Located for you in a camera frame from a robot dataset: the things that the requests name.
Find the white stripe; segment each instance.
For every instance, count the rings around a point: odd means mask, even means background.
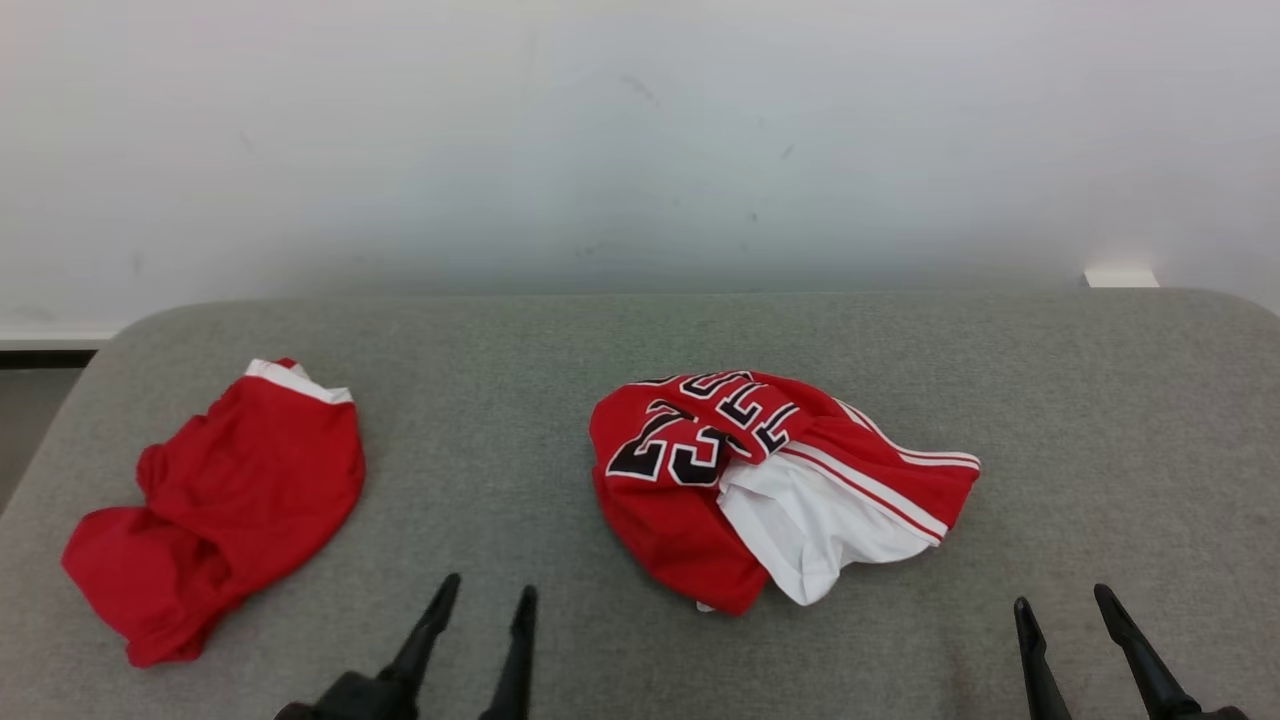
[[[933,515],[929,515],[928,512],[925,512],[925,510],[923,507],[920,507],[919,505],[911,502],[910,500],[908,500],[906,497],[904,497],[896,489],[893,489],[893,488],[886,486],[884,483],[882,483],[882,482],[872,478],[870,475],[867,475],[864,473],[859,473],[854,468],[850,468],[849,465],[845,465],[840,460],[836,460],[835,457],[832,457],[827,452],[823,452],[822,450],[818,450],[817,447],[813,447],[812,445],[805,445],[803,442],[791,442],[791,443],[787,445],[786,448],[787,450],[794,450],[796,452],[803,452],[803,454],[805,454],[805,455],[808,455],[810,457],[814,457],[815,460],[819,460],[819,461],[827,464],[827,466],[829,466],[836,473],[840,473],[841,475],[844,475],[845,478],[847,478],[849,480],[851,480],[854,484],[859,484],[859,486],[867,488],[868,492],[874,493],[881,500],[883,500],[886,503],[892,505],[896,510],[900,510],[902,512],[902,515],[906,515],[908,518],[915,520],[922,527],[928,528],[929,530],[932,530],[934,533],[938,533],[940,536],[946,536],[947,534],[947,529],[948,528],[947,528],[946,523],[943,523],[942,520],[938,520]],[[799,460],[804,460],[804,457],[799,457],[799,456],[792,456],[792,457],[797,457]],[[814,469],[819,470],[819,471],[823,471],[823,468],[818,466],[818,465],[814,465]]]
[[[297,363],[294,363],[293,366],[289,368],[289,372],[305,380],[311,379],[311,375],[308,375],[307,372],[302,368],[302,365],[298,365]]]
[[[888,436],[876,424],[874,420],[864,415],[860,410],[849,405],[844,400],[836,400],[841,407],[845,409],[845,414],[849,419],[858,423],[859,425],[872,430],[879,438],[890,445],[897,451],[899,456],[902,457],[904,462],[911,462],[913,465],[959,465],[961,468],[973,468],[974,470],[982,470],[982,460],[977,456],[969,455],[968,452],[923,452],[919,450],[908,450],[901,445],[888,439]],[[922,462],[923,459],[938,459],[941,461]]]
[[[293,392],[302,393],[307,397],[314,397],[321,402],[328,402],[329,405],[352,401],[351,391],[344,387],[335,387],[333,389],[320,387],[315,382],[302,378],[302,375],[289,370],[284,365],[276,365],[275,363],[268,363],[266,360],[253,360],[250,363],[248,369],[244,370],[244,377],[262,378],[271,384],[292,389]]]
[[[804,455],[796,455],[795,452],[780,452],[780,454],[769,457],[769,460],[773,460],[774,457],[778,457],[778,459],[781,459],[783,461],[791,461],[792,465],[796,465],[799,468],[803,468],[803,469],[806,469],[806,470],[810,470],[813,473],[817,473],[817,474],[822,475],[832,486],[838,487],[841,492],[845,492],[847,495],[854,496],[855,498],[858,498],[858,502],[861,502],[867,507],[873,509],[876,512],[878,512],[882,516],[887,518],[890,521],[892,521],[899,528],[902,528],[904,530],[911,533],[913,536],[923,539],[924,542],[929,543],[929,546],[932,546],[932,547],[937,547],[938,543],[942,542],[942,538],[946,537],[945,532],[943,533],[938,533],[937,536],[932,536],[932,534],[922,530],[920,528],[913,525],[908,520],[902,519],[902,515],[899,515],[897,512],[895,512],[888,506],[888,503],[882,502],[882,501],[872,497],[870,495],[868,495],[868,491],[865,491],[865,489],[861,489],[859,487],[854,487],[852,484],[850,484],[850,480],[847,480],[845,478],[840,478],[840,477],[832,474],[831,470],[823,468],[822,465],[814,462],[813,460],[810,460],[809,457],[805,457]]]

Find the floor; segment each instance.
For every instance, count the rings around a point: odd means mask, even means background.
[[[81,370],[0,370],[0,512]]]

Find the scuff mark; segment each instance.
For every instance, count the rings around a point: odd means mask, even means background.
[[[241,137],[241,147],[244,149],[244,152],[248,152],[250,155],[257,158],[264,163],[266,161],[266,158],[264,158],[262,154],[257,151],[257,146],[253,145],[253,141],[250,140],[248,135],[244,131],[239,131],[239,137]]]
[[[653,105],[654,108],[662,108],[662,101],[658,100],[658,96],[654,95],[652,90],[649,90],[648,85],[640,82],[639,78],[632,76],[622,76],[618,78],[618,82],[627,86],[631,90],[631,92],[635,92],[636,95],[648,100],[649,104]]]

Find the red fabric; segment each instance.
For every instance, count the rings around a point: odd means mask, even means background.
[[[755,374],[756,380],[765,378],[769,375]],[[722,411],[721,406],[739,392],[744,395],[735,407],[742,413],[728,407],[728,414]],[[781,421],[769,427],[772,419]],[[596,454],[593,475],[604,518],[658,582],[722,612],[742,615],[769,574],[716,506],[716,480],[730,456],[759,464],[777,450],[772,442],[785,442],[812,423],[813,418],[794,407],[787,395],[772,384],[756,383],[744,372],[622,386],[591,415]],[[641,438],[646,425],[660,427]],[[759,432],[776,439],[762,439]],[[648,442],[628,446],[637,439]],[[692,462],[677,462],[677,451]],[[634,466],[621,465],[617,461],[623,455],[637,461]],[[648,473],[643,465],[650,459],[655,461]],[[700,473],[699,462],[704,466]],[[684,478],[682,483],[676,475],[682,465],[698,477]],[[637,477],[645,474],[653,479]]]
[[[193,660],[224,615],[329,541],[364,479],[355,404],[242,377],[142,452],[146,506],[86,515],[63,568],[131,664]]]
[[[596,405],[590,434],[596,496],[622,543],[658,582],[731,615],[746,612],[769,574],[716,502],[730,459],[759,465],[800,441],[947,527],[978,478],[973,456],[897,447],[820,389],[745,370],[622,386]]]
[[[966,454],[918,452],[895,445],[864,413],[820,389],[776,375],[768,382],[815,415],[799,437],[864,475],[893,488],[933,518],[955,527],[978,480],[978,459]]]

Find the red stripe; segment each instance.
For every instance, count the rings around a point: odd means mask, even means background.
[[[867,429],[869,429],[870,432],[873,432],[877,436],[879,436],[879,438],[882,441],[887,442],[890,447],[892,447],[893,450],[896,450],[897,452],[900,452],[902,455],[910,455],[911,457],[919,457],[920,460],[956,460],[959,462],[964,462],[966,468],[973,468],[974,464],[977,464],[978,468],[982,468],[982,461],[979,461],[977,457],[964,457],[964,456],[960,456],[960,455],[947,455],[945,452],[923,452],[923,451],[906,450],[905,447],[900,447],[897,443],[895,443],[893,441],[888,439],[888,436],[886,436],[884,433],[882,433],[881,429],[876,425],[876,423],[873,423],[870,418],[868,418],[867,415],[864,415],[861,410],[854,407],[852,405],[845,405],[845,407],[852,410],[852,413],[855,415],[858,415],[859,418],[861,418],[863,421],[867,423]]]
[[[916,528],[922,533],[924,533],[924,534],[927,534],[927,536],[929,536],[932,538],[937,538],[938,542],[942,542],[942,536],[940,536],[938,533],[936,533],[936,532],[925,528],[924,525],[916,523],[914,519],[911,519],[910,516],[908,516],[905,512],[902,512],[897,507],[890,505],[888,502],[884,501],[884,498],[879,497],[878,495],[873,493],[872,491],[864,488],[863,486],[855,483],[854,480],[850,480],[845,475],[841,475],[831,465],[827,465],[822,460],[818,460],[817,457],[810,457],[810,456],[805,455],[804,452],[799,452],[799,451],[791,450],[790,447],[783,447],[778,452],[786,452],[787,455],[795,455],[796,457],[804,457],[805,460],[813,462],[814,465],[818,465],[819,468],[827,470],[828,473],[831,473],[832,475],[835,475],[836,478],[838,478],[841,482],[844,482],[849,487],[856,489],[861,495],[865,495],[869,500],[872,500],[873,502],[876,502],[877,505],[879,505],[884,510],[890,510],[895,515],[897,515],[899,518],[906,520],[908,523],[911,524],[913,528]]]

